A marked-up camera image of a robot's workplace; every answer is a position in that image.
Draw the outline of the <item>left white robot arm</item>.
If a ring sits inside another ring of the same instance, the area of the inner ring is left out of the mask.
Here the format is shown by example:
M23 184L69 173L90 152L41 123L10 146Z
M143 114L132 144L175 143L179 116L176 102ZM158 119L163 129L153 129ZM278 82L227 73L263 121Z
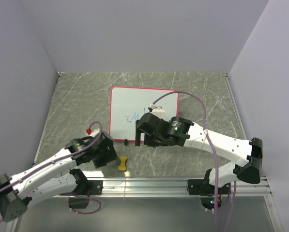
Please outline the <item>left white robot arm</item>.
M92 162L96 169L117 159L106 132L73 139L47 160L13 176L0 175L0 215L9 222L29 207L61 194L88 195L93 186L78 166Z

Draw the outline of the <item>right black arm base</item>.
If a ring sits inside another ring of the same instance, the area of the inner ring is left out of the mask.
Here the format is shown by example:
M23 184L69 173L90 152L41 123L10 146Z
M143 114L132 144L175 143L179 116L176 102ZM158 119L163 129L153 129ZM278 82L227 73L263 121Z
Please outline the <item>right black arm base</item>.
M202 179L188 179L187 192L189 195L200 196L200 201L205 210L214 210L214 186L204 183ZM231 183L227 183L222 187L218 187L217 207L220 208L223 204L222 195L227 195L226 201L231 194Z

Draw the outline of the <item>yellow bone shaped eraser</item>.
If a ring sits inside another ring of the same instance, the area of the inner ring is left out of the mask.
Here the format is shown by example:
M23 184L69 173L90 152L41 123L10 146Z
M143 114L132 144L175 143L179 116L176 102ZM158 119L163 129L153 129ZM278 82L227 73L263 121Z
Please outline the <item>yellow bone shaped eraser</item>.
M120 156L119 160L120 160L120 164L118 166L118 170L125 172L127 170L127 167L126 167L127 157L126 156Z

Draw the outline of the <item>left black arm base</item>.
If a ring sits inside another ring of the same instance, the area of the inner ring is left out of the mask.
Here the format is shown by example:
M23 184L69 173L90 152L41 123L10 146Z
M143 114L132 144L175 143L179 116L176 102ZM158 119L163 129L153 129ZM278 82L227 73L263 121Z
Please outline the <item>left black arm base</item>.
M71 197L68 199L69 208L72 210L86 209L90 200L88 197L99 196L102 193L103 181L101 180L88 180L85 184L76 187L71 191Z

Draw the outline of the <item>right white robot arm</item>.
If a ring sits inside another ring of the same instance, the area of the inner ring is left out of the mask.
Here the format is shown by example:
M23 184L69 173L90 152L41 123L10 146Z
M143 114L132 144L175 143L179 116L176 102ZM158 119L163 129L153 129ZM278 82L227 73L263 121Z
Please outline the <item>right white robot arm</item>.
M199 124L182 117L165 121L153 113L145 113L136 121L136 145L141 134L147 146L181 146L211 152L229 160L221 167L208 169L202 185L193 186L199 195L211 196L224 185L240 180L259 184L263 159L263 141L242 140L204 130Z

